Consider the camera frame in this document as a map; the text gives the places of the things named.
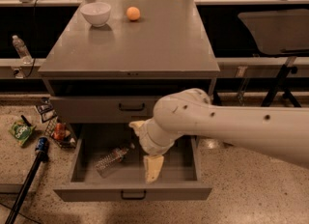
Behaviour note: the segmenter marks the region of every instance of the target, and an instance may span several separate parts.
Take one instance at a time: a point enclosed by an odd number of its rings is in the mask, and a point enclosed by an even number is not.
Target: black stand
[[[284,91],[294,107],[301,107],[290,90],[285,87],[289,73],[296,73],[293,63],[297,56],[308,54],[309,10],[288,9],[279,11],[240,13],[239,19],[251,33],[258,49],[267,57],[288,56],[262,106],[270,106],[279,90]]]
[[[294,107],[301,107],[297,99],[292,95],[290,90],[285,87],[285,80],[288,77],[289,73],[297,73],[297,67],[293,66],[295,56],[289,57],[286,64],[284,64],[277,77],[275,78],[275,82],[273,86],[269,89],[267,96],[264,98],[261,106],[270,106],[276,97],[278,91],[284,91],[283,98],[288,98],[290,102],[294,105]]]
[[[39,166],[41,164],[41,162],[43,161],[47,161],[48,160],[48,156],[46,153],[46,149],[44,150],[38,150],[36,159],[34,161],[34,163],[32,164],[32,167],[27,175],[27,178],[25,180],[25,183],[23,184],[23,186],[21,187],[18,196],[14,202],[14,205],[12,207],[12,210],[7,218],[6,224],[13,224],[15,222],[15,219],[19,213],[19,210],[22,206],[23,201],[25,200],[28,190],[31,186],[31,183],[34,179],[34,177],[36,176],[36,173],[39,169]]]
[[[213,91],[213,101],[212,104],[222,106],[222,101],[219,94],[214,90]]]

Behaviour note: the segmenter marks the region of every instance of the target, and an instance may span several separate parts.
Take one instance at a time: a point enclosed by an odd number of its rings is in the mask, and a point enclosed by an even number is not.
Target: gray drawer
[[[66,123],[127,123],[153,115],[159,97],[73,97],[50,99]]]
[[[96,162],[124,142],[132,142],[125,161],[103,176]],[[206,200],[211,189],[200,182],[200,163],[193,137],[185,136],[165,155],[158,180],[145,183],[143,155],[127,124],[86,124],[75,151],[70,181],[54,191],[68,202],[122,200]]]

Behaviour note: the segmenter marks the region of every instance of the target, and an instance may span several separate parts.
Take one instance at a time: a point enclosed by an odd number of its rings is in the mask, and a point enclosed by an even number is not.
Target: black pole
[[[37,156],[35,161],[32,164],[32,167],[27,175],[27,178],[23,184],[23,186],[21,187],[18,196],[14,202],[14,205],[11,209],[10,215],[7,218],[6,224],[13,224],[15,222],[15,219],[18,215],[18,212],[22,206],[23,201],[25,200],[28,190],[31,186],[31,183],[34,179],[34,177],[36,176],[36,173],[39,169],[39,166],[41,164],[42,161],[46,161],[47,160],[47,139],[42,137],[39,139],[39,143],[42,142],[43,143],[43,147],[40,147],[40,145],[38,145],[36,147],[36,151],[37,151]]]
[[[287,67],[283,65],[280,71],[277,74],[277,77],[274,80],[274,84],[269,89],[266,97],[263,99],[262,105],[263,107],[269,107],[274,98],[276,97],[280,88],[282,88],[285,79],[287,78],[288,74],[290,73],[291,67]]]

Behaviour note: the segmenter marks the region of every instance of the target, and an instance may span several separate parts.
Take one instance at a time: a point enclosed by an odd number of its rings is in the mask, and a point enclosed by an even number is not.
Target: speckled floor
[[[34,108],[36,100],[21,99],[0,98],[0,183],[23,183],[46,127]],[[21,114],[37,125],[25,148],[8,132]],[[53,187],[66,182],[73,151],[51,143],[50,160],[41,165],[20,213],[44,224],[309,223],[309,170],[241,148],[209,149],[208,141],[199,152],[202,180],[212,186],[206,201],[66,203]],[[14,197],[0,195],[0,203],[12,206]],[[0,206],[0,223],[9,213]],[[36,222],[19,215],[15,223]]]

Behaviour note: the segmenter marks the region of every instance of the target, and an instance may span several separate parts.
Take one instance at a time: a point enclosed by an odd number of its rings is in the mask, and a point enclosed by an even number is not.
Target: cabinet top
[[[193,0],[102,0],[107,23],[91,26],[80,5],[42,64],[54,77],[209,78],[219,67]],[[141,12],[126,17],[128,7]]]

